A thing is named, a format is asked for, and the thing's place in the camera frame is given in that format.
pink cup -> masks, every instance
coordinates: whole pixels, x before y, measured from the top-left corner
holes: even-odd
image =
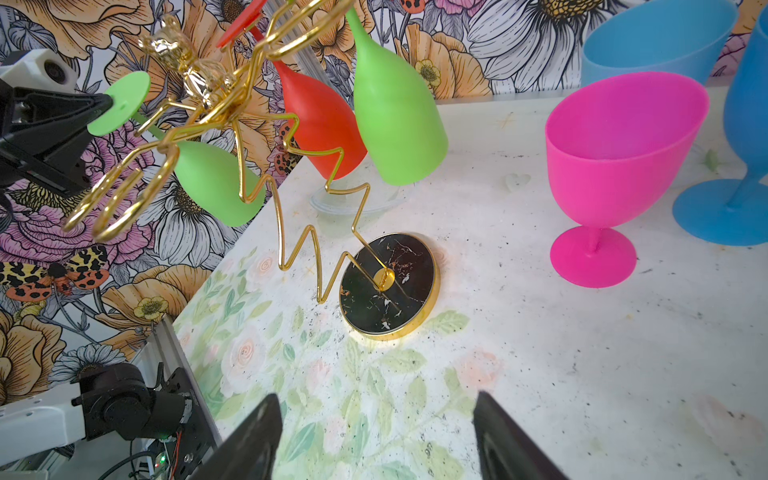
[[[552,245],[552,266],[563,278],[602,288],[632,274],[634,246],[611,228],[667,191],[709,105],[691,78],[642,72],[591,84],[552,111],[545,130],[549,185],[565,214],[584,225]]]

blue cup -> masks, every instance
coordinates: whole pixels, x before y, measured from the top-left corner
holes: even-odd
[[[731,0],[653,0],[630,8],[587,38],[581,86],[638,71],[704,84],[738,18]]]
[[[694,185],[675,200],[675,220],[688,233],[721,245],[768,242],[768,8],[752,30],[723,110],[725,136],[746,163],[743,180]]]

red wire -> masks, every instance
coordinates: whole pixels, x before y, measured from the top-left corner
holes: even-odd
[[[176,452],[174,452],[174,457],[176,457],[176,459],[174,460],[174,469],[170,471],[168,480],[172,480],[172,478],[176,474],[176,467],[179,465],[179,446],[180,445],[181,445],[181,432],[179,432],[179,434],[176,436]]]

heart-shaped mark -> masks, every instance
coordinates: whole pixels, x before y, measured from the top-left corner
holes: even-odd
[[[525,185],[528,185],[529,181],[531,181],[531,175],[528,175],[528,174],[522,174],[522,175],[509,174],[506,177],[504,177],[504,182],[506,182],[507,188],[511,192],[520,190]]]
[[[731,412],[713,396],[696,398],[691,413],[715,445],[725,453],[750,450],[763,443],[766,429],[755,416]]]

white tabletop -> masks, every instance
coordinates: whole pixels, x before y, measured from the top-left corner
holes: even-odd
[[[719,154],[719,175],[739,177],[725,92],[710,89],[698,143]],[[370,240],[416,233],[439,260],[432,317],[403,339],[352,333],[338,283],[318,306],[311,247],[280,272],[267,204],[175,323],[222,436],[277,392],[276,480],[479,478],[468,413],[482,388],[574,480],[768,477],[768,246],[722,247],[677,226],[674,198],[718,175],[687,164],[617,228],[639,257],[629,280],[589,290],[560,278],[549,248],[575,224],[547,180],[544,124],[559,101],[442,105],[445,162],[361,222]],[[417,127],[403,122],[404,134]],[[289,249],[315,224],[327,278],[359,244],[350,218],[309,205],[321,184],[302,161],[280,196]]]

